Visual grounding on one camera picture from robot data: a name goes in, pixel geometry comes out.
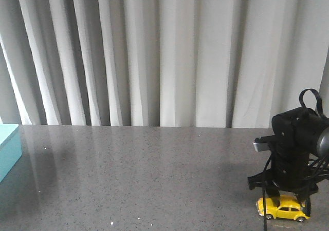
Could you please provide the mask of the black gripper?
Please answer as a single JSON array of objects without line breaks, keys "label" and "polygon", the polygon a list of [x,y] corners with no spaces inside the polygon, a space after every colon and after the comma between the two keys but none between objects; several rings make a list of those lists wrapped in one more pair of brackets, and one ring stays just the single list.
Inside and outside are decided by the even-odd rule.
[{"label": "black gripper", "polygon": [[280,205],[280,191],[295,193],[304,214],[311,216],[310,194],[318,192],[318,159],[302,148],[270,148],[263,171],[247,178],[250,190],[265,189],[275,205]]}]

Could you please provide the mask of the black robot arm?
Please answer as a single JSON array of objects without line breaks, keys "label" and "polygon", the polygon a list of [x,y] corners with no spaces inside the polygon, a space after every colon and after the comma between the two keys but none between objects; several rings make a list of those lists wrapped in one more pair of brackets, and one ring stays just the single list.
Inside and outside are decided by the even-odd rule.
[{"label": "black robot arm", "polygon": [[247,178],[249,188],[261,187],[270,198],[293,193],[310,216],[310,196],[328,179],[328,119],[299,107],[274,116],[272,129],[253,142],[256,151],[271,154],[263,171]]}]

